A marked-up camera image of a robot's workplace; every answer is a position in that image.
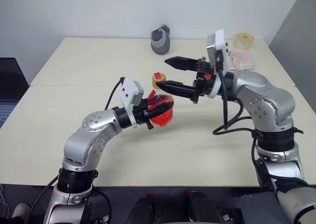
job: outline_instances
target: white sneaker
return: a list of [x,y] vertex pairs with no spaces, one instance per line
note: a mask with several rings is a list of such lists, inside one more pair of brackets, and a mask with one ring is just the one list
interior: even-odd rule
[[29,211],[30,211],[29,205],[27,205],[26,203],[19,203],[14,209],[12,218],[21,217],[23,220],[25,220]]

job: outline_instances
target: white table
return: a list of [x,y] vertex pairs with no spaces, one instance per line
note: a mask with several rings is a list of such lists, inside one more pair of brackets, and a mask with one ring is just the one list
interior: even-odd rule
[[[296,134],[307,182],[316,183],[315,114],[295,87]],[[68,137],[90,112],[102,110],[112,86],[32,86],[0,129],[0,183],[46,185],[58,172]],[[213,136],[222,124],[220,97],[192,104],[175,97],[165,128],[126,129],[107,144],[95,180],[100,186],[257,186],[248,132]],[[120,106],[119,94],[111,107]],[[237,112],[229,104],[229,116]],[[240,126],[252,128],[251,121]]]
[[[234,50],[231,40],[228,44],[228,48]],[[268,77],[273,85],[294,86],[263,40],[256,40],[249,53],[256,65],[255,71]],[[31,85],[113,86],[121,76],[150,85],[157,71],[165,73],[167,80],[191,85],[196,73],[176,70],[164,63],[173,56],[195,59],[207,56],[205,40],[171,40],[169,52],[157,55],[146,39],[66,38]]]

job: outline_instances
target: black cable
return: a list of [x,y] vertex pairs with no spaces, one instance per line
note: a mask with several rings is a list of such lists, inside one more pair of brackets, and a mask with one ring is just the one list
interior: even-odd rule
[[124,81],[124,77],[121,77],[121,78],[119,79],[119,81],[116,83],[116,85],[114,86],[114,88],[113,88],[113,90],[112,90],[112,92],[111,92],[111,94],[110,94],[110,97],[109,97],[109,99],[108,99],[108,103],[107,103],[107,105],[105,106],[105,109],[104,109],[104,110],[107,110],[107,109],[108,109],[114,92],[116,91],[116,89],[118,88],[118,86],[119,86],[121,83],[123,84],[123,81]]
[[29,219],[31,217],[32,211],[34,210],[35,206],[37,205],[37,203],[39,202],[39,200],[42,198],[42,196],[46,193],[46,191],[56,182],[56,180],[58,179],[58,176],[56,176],[51,182],[49,182],[49,184],[42,190],[42,192],[38,195],[38,197],[36,198],[36,200],[34,201],[33,205],[31,206],[28,215],[25,218],[24,224],[28,224],[29,223]]
[[112,206],[111,203],[109,201],[109,198],[107,197],[106,194],[102,193],[101,191],[99,191],[94,185],[92,185],[92,190],[97,192],[98,194],[100,194],[106,201],[108,208],[109,208],[109,220],[107,222],[107,224],[110,224],[111,218],[112,218]]
[[[235,100],[238,102],[239,104],[239,111],[238,113],[232,118],[230,119],[228,122],[227,122],[227,125],[228,125],[228,128],[233,125],[234,123],[240,121],[240,120],[244,120],[244,119],[251,119],[250,116],[245,116],[245,117],[239,117],[242,112],[243,112],[243,103],[242,101],[239,99],[239,98],[235,98]],[[232,133],[232,132],[237,132],[237,131],[249,131],[249,132],[252,132],[251,129],[248,129],[248,128],[239,128],[239,129],[231,129],[231,130],[226,130],[226,131],[223,131],[223,132],[219,132],[220,130],[222,130],[224,128],[224,125],[218,127],[217,129],[215,129],[213,131],[213,135],[221,135],[221,134],[228,134],[228,133]]]
[[223,117],[224,117],[224,129],[227,130],[228,128],[228,122],[227,122],[227,89],[226,89],[226,84],[225,84],[225,79],[224,79],[224,75],[223,75],[223,70],[222,68],[218,68],[217,69],[217,73],[219,76],[219,79],[221,80],[221,84],[222,84],[222,99],[223,99]]
[[260,172],[261,174],[263,174],[264,176],[269,177],[269,178],[272,178],[272,179],[290,180],[290,181],[295,181],[295,182],[302,183],[303,185],[306,185],[306,186],[310,186],[306,181],[304,181],[304,180],[302,180],[302,179],[299,179],[299,178],[296,178],[296,177],[274,176],[274,175],[271,175],[271,174],[267,173],[266,171],[262,170],[262,169],[258,166],[258,164],[256,163],[256,160],[255,160],[256,141],[257,141],[257,138],[255,137],[255,138],[253,139],[252,147],[251,147],[251,160],[252,160],[252,163],[253,163],[253,165],[255,166],[255,168],[256,168],[257,171],[259,171],[259,172]]

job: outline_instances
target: tape roll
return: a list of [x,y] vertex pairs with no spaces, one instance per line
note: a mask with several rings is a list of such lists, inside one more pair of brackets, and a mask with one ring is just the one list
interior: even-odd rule
[[233,45],[237,49],[248,50],[251,48],[255,37],[247,33],[239,33],[236,35]]

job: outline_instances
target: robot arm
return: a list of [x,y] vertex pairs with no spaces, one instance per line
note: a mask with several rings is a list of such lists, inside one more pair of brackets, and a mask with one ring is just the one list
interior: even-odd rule
[[[205,57],[199,60],[183,57],[165,60],[176,69],[196,71],[193,86],[174,81],[159,82],[157,85],[170,94],[189,98],[193,103],[198,102],[199,96],[213,98],[216,94],[224,100],[224,92],[228,101],[240,101],[255,127],[253,136],[254,142],[257,142],[254,146],[259,159],[253,161],[260,186],[276,193],[291,224],[315,223],[316,189],[304,182],[298,145],[294,141],[294,133],[300,132],[293,127],[291,116],[295,107],[294,98],[289,92],[271,85],[258,73],[240,70],[227,72],[224,40],[222,31],[208,37],[206,48],[209,63]],[[220,73],[223,73],[222,80],[219,80]]]
[[96,167],[105,145],[122,129],[146,123],[172,109],[173,100],[158,103],[152,109],[152,100],[143,99],[143,89],[130,79],[124,79],[121,100],[123,108],[113,108],[89,114],[82,126],[67,140],[64,160],[54,187],[44,224],[87,223],[91,204],[87,202],[92,182],[97,177]]

